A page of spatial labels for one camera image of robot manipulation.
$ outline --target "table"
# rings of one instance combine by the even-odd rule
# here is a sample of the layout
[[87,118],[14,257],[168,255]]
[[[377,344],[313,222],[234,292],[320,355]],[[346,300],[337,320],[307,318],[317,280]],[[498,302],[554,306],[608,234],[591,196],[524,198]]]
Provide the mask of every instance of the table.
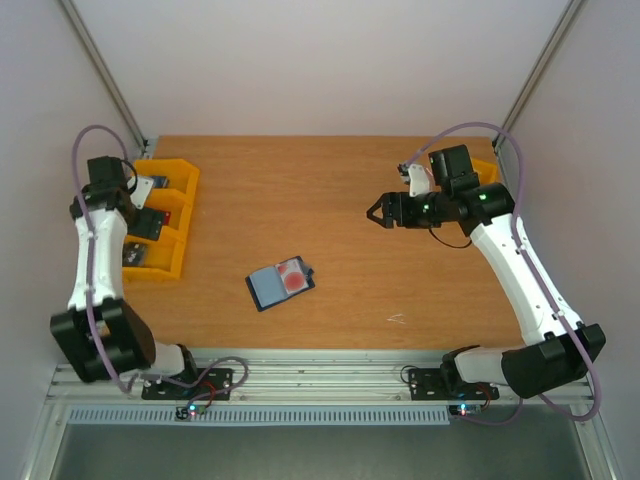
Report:
[[[453,349],[521,343],[480,252],[365,217],[418,137],[162,137],[201,169],[183,278],[125,286],[157,340],[189,347]],[[488,138],[450,137],[495,162]],[[457,225],[438,232],[464,243]],[[258,313],[245,277],[301,255],[316,288]]]

